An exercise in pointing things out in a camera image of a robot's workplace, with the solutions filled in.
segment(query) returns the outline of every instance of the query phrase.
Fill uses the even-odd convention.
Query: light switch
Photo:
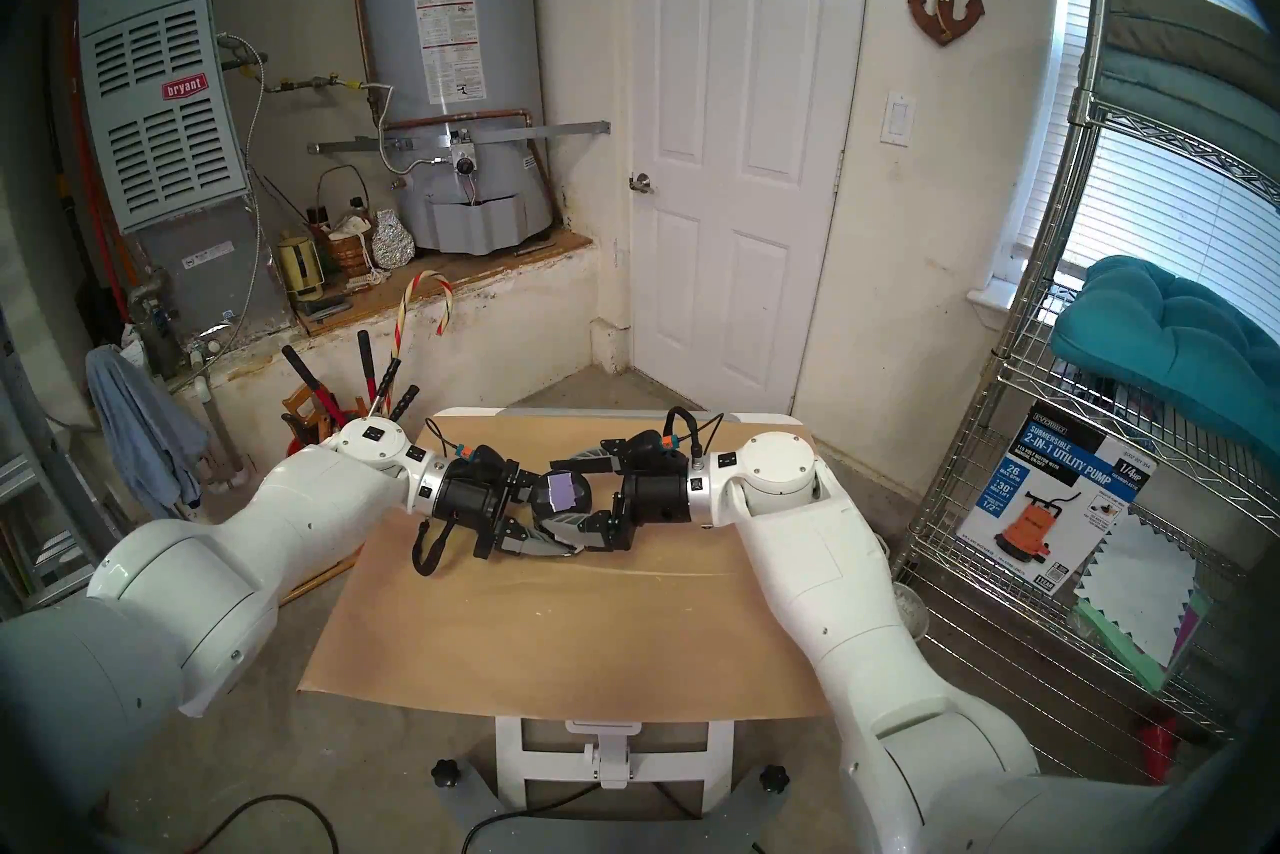
[[[901,92],[891,92],[884,104],[884,123],[881,125],[882,145],[911,143],[911,124],[915,122],[915,97]]]

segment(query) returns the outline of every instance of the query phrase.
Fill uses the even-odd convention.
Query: candy cane
[[[404,296],[401,298],[399,312],[396,314],[396,342],[392,344],[392,357],[399,357],[401,343],[404,335],[404,315],[408,312],[408,301],[413,296],[413,291],[417,288],[417,283],[425,278],[435,279],[444,288],[444,316],[440,318],[440,323],[435,325],[435,335],[439,337],[444,333],[444,328],[449,325],[449,318],[453,315],[453,287],[444,280],[444,277],[438,271],[420,271],[413,277],[412,282],[404,287]],[[390,389],[387,391],[385,399],[387,410],[392,407]],[[376,414],[376,410],[370,410],[370,414]]]

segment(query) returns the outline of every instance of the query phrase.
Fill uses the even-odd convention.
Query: window
[[[1249,0],[1211,1],[1262,24]],[[1044,216],[1084,51],[1089,0],[1059,3],[1066,4],[1062,63],[1043,151],[1010,251],[1016,259],[1027,257]],[[1062,271],[1080,275],[1107,255],[1134,255],[1207,286],[1280,339],[1276,210],[1203,165],[1103,131]]]

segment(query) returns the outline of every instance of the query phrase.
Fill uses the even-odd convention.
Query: brown paper
[[[650,420],[439,417],[444,435],[489,444],[530,471],[658,426]],[[723,424],[717,451],[776,426]],[[796,428],[805,439],[808,433]],[[424,447],[439,448],[424,433]],[[617,476],[589,476],[595,508]],[[512,515],[527,522],[527,507]],[[439,533],[433,521],[428,542]],[[701,722],[827,712],[813,670],[782,631],[732,526],[641,526],[628,552],[573,558],[471,556],[454,529],[435,575],[410,563],[417,519],[370,535],[298,686],[479,716]]]

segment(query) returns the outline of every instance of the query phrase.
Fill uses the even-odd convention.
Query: door
[[[863,0],[634,4],[636,367],[708,410],[787,412]]]

